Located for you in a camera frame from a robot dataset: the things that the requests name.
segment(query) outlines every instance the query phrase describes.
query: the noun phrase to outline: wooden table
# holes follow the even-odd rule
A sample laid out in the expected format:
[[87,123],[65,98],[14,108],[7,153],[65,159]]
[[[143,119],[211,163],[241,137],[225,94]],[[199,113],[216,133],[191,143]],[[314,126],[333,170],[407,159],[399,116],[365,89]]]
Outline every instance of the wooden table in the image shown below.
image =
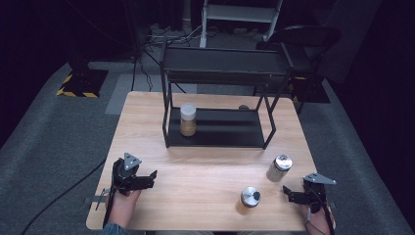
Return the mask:
[[[173,94],[176,106],[192,102],[197,107],[255,108],[257,97]],[[282,192],[286,185],[302,192],[302,177],[316,171],[298,116],[290,99],[280,98],[274,110],[277,132],[268,148],[165,148],[161,125],[164,112],[161,93],[130,92],[125,101],[96,195],[111,185],[113,163],[123,153],[143,162],[137,175],[159,171],[154,188],[142,192],[129,229],[211,231],[301,231],[298,206]],[[263,134],[270,131],[264,106],[259,110]],[[266,177],[279,154],[293,160],[293,167],[279,183]],[[261,194],[255,208],[241,205],[244,188]],[[86,221],[90,229],[102,229],[105,206],[92,204]]]

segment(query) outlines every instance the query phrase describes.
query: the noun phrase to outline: jar lid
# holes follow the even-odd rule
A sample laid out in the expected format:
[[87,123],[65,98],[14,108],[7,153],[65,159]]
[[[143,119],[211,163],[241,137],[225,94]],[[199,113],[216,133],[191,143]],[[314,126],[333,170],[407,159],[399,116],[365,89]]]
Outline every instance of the jar lid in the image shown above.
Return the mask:
[[193,120],[196,116],[196,107],[193,104],[183,104],[180,107],[180,115],[182,119]]
[[242,191],[241,201],[245,206],[249,208],[256,207],[259,204],[259,200],[260,193],[256,188],[248,187]]
[[279,155],[274,161],[275,167],[281,171],[288,171],[293,166],[293,161],[287,155]]

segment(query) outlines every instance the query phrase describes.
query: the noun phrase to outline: human hand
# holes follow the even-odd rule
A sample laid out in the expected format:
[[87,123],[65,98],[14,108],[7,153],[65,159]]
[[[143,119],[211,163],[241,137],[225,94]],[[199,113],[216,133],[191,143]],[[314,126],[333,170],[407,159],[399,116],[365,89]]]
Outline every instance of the human hand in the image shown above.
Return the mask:
[[[311,213],[308,221],[308,205],[299,205],[302,216],[307,220],[305,228],[310,235],[330,234],[329,224],[326,220],[326,213],[323,209],[316,213]],[[330,212],[330,218],[334,221],[333,214]]]
[[118,224],[126,229],[132,215],[134,215],[135,205],[140,194],[141,190],[136,190],[131,191],[128,196],[124,196],[116,190],[108,222]]

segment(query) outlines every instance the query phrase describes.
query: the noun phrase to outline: black chair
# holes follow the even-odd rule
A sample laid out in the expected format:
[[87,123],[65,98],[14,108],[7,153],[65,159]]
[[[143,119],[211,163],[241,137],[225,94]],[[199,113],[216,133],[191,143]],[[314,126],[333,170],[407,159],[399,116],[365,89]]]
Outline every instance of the black chair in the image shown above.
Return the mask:
[[[287,47],[287,51],[293,61],[293,70],[289,85],[294,86],[296,96],[300,102],[297,113],[300,114],[302,106],[313,87],[321,85],[324,77],[317,74],[324,53],[335,45],[342,37],[342,33],[335,27],[322,25],[292,25],[278,30],[272,34],[266,42],[256,44],[256,50],[281,49],[281,43]],[[303,87],[297,87],[296,81],[302,80]]]

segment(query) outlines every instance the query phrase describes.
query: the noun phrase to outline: black metal shelf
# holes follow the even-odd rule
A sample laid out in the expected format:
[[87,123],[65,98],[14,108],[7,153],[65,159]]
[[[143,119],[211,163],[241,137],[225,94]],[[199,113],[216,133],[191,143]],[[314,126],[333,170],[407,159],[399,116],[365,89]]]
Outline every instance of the black metal shelf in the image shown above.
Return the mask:
[[180,133],[180,108],[172,108],[168,126],[170,146],[257,147],[264,139],[256,110],[197,109],[196,134]]
[[[290,56],[282,51],[254,51],[168,47],[161,49],[161,88],[164,100],[162,131],[165,146],[258,147],[266,149],[276,127],[272,112],[291,68]],[[284,77],[281,88],[268,102],[266,88],[273,77]],[[197,109],[196,134],[180,133],[180,108],[174,107],[171,83],[229,84],[263,87],[255,110]],[[258,110],[264,101],[271,123],[266,140],[262,134]]]

